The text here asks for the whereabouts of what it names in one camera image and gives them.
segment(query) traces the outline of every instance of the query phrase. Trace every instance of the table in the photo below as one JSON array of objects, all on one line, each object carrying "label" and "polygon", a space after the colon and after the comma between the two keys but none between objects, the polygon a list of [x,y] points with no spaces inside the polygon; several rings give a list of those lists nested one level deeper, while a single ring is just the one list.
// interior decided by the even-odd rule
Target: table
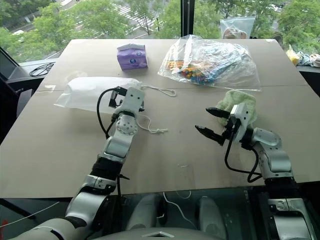
[{"label": "table", "polygon": [[[194,125],[217,133],[223,127],[205,111],[223,99],[226,89],[198,87],[157,75],[172,39],[77,39],[66,47],[0,146],[0,198],[72,197],[103,148],[105,136],[95,112],[54,106],[68,81],[80,76],[131,77],[162,88],[172,98],[148,89],[145,115],[165,134],[139,130],[122,173],[123,194],[262,185],[224,165],[224,147],[202,136]],[[148,69],[122,72],[116,46],[146,45]],[[256,61],[261,92],[256,127],[273,130],[283,140],[298,182],[318,181],[320,100],[275,41],[228,40],[247,45]],[[55,85],[54,91],[46,86]],[[111,116],[103,115],[107,124]],[[230,165],[251,169],[252,152],[233,145]]]}]

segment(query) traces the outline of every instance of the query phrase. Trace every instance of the plastic bag on window ledge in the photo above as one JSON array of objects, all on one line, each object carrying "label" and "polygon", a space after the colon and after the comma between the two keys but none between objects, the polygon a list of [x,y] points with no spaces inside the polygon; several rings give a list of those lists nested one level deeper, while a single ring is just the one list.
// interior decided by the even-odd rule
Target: plastic bag on window ledge
[{"label": "plastic bag on window ledge", "polygon": [[158,74],[183,83],[261,90],[256,64],[244,46],[197,35],[177,40],[166,53]]}]

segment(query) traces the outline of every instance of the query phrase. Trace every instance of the yellow object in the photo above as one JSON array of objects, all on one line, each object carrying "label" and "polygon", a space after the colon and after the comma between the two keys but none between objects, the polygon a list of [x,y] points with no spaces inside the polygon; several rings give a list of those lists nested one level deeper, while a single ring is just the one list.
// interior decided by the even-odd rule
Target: yellow object
[{"label": "yellow object", "polygon": [[296,52],[292,49],[291,45],[289,45],[289,50],[285,53],[290,61],[296,66],[300,60],[300,57],[296,54]]}]

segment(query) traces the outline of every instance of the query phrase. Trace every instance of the crosswalk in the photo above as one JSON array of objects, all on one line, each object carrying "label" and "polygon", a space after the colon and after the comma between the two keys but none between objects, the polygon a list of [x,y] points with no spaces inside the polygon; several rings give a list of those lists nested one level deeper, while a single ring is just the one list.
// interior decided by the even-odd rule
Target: crosswalk
[{"label": "crosswalk", "polygon": [[[140,28],[141,27],[140,24],[145,28],[143,20],[138,17],[137,12],[132,14],[130,7],[122,6],[122,5],[119,5],[116,3],[112,3],[111,5],[114,7],[114,10],[118,11],[119,15],[124,16],[125,18],[127,18],[129,20],[138,22],[138,24],[133,27],[132,31]],[[155,21],[156,21],[155,19],[154,20],[151,20],[149,18],[147,19],[147,25],[148,25],[149,29],[155,24]]]}]

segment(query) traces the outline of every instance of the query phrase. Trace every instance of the window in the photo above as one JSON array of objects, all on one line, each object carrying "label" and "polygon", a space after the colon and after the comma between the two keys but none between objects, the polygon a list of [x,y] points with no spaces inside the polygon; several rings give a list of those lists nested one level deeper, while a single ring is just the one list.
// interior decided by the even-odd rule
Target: window
[{"label": "window", "polygon": [[203,38],[222,38],[220,20],[255,18],[250,34],[276,39],[284,49],[308,54],[320,52],[318,0],[195,0],[193,32]]},{"label": "window", "polygon": [[57,58],[72,39],[178,38],[180,0],[0,0],[0,46],[18,63]]}]

